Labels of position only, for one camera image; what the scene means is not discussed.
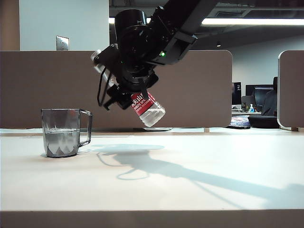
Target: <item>water bottle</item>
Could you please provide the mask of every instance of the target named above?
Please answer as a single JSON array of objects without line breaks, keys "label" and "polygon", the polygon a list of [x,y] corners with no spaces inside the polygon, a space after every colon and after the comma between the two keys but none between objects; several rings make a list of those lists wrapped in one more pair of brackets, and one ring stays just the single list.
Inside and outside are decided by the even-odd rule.
[{"label": "water bottle", "polygon": [[132,108],[147,127],[156,124],[166,113],[165,109],[148,92],[149,99],[144,99],[142,93],[131,96]]},{"label": "water bottle", "polygon": [[[91,59],[97,57],[102,51],[97,50],[91,55]],[[101,73],[104,69],[102,64],[97,64],[94,66],[98,73]],[[106,70],[103,75],[105,81],[108,80],[108,75],[110,72]],[[109,81],[109,86],[117,85],[115,77],[111,77]],[[136,93],[131,96],[133,103],[131,107],[137,113],[141,121],[147,126],[152,127],[156,124],[166,113],[165,109],[154,99],[154,97],[148,92],[149,99],[144,99],[142,93]]]}]

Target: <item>clear plastic pitcher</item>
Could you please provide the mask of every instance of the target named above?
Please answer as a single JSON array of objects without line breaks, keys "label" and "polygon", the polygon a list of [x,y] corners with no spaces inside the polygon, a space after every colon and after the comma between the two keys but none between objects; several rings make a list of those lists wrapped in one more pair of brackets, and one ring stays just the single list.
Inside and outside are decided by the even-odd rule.
[{"label": "clear plastic pitcher", "polygon": [[[87,140],[80,142],[80,113],[88,115]],[[41,109],[43,143],[47,157],[76,155],[91,141],[92,114],[82,109]]]}]

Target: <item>office chair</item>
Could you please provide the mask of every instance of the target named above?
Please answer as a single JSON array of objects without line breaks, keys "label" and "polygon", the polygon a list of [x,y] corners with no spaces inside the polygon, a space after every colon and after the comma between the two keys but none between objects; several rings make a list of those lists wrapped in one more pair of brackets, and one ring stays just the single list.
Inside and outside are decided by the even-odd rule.
[{"label": "office chair", "polygon": [[274,89],[265,96],[262,113],[260,116],[251,115],[248,117],[250,125],[257,128],[279,128],[276,119],[277,113],[277,77],[273,80]]}]

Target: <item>wall plate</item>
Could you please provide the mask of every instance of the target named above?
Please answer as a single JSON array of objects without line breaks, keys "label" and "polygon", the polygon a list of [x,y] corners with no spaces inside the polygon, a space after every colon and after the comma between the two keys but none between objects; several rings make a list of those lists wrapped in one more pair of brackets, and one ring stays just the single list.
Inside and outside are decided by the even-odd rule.
[{"label": "wall plate", "polygon": [[56,36],[56,50],[68,51],[68,38]]}]

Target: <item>ceiling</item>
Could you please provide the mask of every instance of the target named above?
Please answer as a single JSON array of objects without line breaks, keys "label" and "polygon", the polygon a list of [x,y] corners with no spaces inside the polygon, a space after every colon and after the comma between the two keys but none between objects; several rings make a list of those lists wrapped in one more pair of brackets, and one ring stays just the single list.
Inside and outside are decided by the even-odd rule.
[{"label": "ceiling", "polygon": [[[139,9],[150,16],[157,6],[167,0],[109,0],[110,17],[126,9]],[[207,18],[272,18],[304,19],[304,0],[219,0]],[[201,26],[193,49],[220,49],[304,35],[301,26]],[[110,42],[115,42],[113,25],[110,25]]]}]

